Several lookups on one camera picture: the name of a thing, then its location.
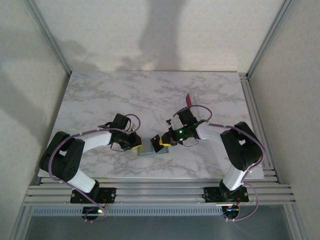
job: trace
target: white marble surface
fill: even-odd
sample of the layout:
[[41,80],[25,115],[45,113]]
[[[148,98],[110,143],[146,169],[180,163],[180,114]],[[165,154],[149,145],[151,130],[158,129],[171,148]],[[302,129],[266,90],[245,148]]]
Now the white marble surface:
[[[136,114],[141,119],[141,138],[160,136],[166,120],[185,107],[187,92],[196,103],[213,112],[212,123],[250,124],[249,113],[236,72],[74,71],[66,89],[52,136],[96,129],[116,113]],[[200,109],[202,118],[208,116]],[[137,156],[137,150],[116,152],[97,147],[82,155],[80,168],[91,177],[108,178],[210,178],[221,179],[230,166],[222,143],[201,140],[193,147],[174,146],[169,153]],[[257,167],[249,176],[262,179]]]

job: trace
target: white wall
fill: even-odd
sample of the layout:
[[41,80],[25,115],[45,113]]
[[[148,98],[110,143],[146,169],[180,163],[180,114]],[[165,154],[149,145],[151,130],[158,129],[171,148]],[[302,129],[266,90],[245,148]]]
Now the white wall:
[[320,1],[296,0],[251,79],[276,169],[320,239]]
[[36,0],[71,69],[246,72],[283,0]]
[[0,16],[0,238],[8,239],[66,80],[22,0],[1,1]]

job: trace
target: marble tabletop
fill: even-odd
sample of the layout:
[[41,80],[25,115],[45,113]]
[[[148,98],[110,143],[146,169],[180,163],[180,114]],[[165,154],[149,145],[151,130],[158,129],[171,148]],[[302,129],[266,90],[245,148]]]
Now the marble tabletop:
[[[194,93],[197,104],[212,110],[211,123],[245,121],[251,125],[236,72],[73,71],[51,137],[58,131],[76,134],[96,129],[117,113],[139,116],[141,128],[137,133],[141,138],[161,136],[168,131],[166,120],[186,106],[188,92]],[[207,118],[205,109],[199,112]],[[108,145],[101,146],[83,153],[80,163],[86,174],[96,178],[221,179],[229,166],[223,144],[209,140],[147,156],[137,156],[136,149],[117,152]],[[48,177],[42,170],[38,175]],[[260,166],[248,176],[263,177]]]

